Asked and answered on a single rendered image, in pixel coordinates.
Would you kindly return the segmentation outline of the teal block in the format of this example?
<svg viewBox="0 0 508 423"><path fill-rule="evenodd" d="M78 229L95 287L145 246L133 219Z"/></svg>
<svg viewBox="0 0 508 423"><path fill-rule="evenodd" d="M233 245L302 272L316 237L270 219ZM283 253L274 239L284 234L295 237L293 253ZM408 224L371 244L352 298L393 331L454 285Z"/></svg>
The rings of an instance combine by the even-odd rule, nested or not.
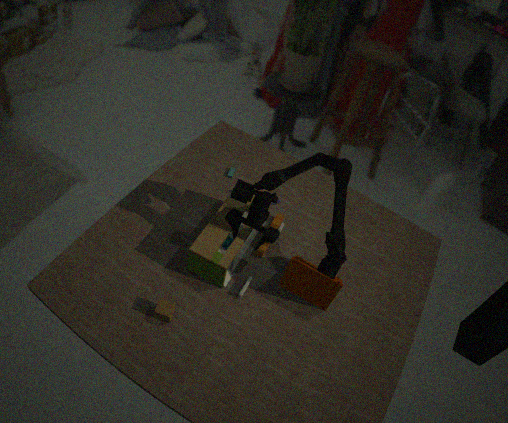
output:
<svg viewBox="0 0 508 423"><path fill-rule="evenodd" d="M228 236L221 245L224 247L225 250L227 250L230 244L232 244L232 242L233 240Z"/></svg>

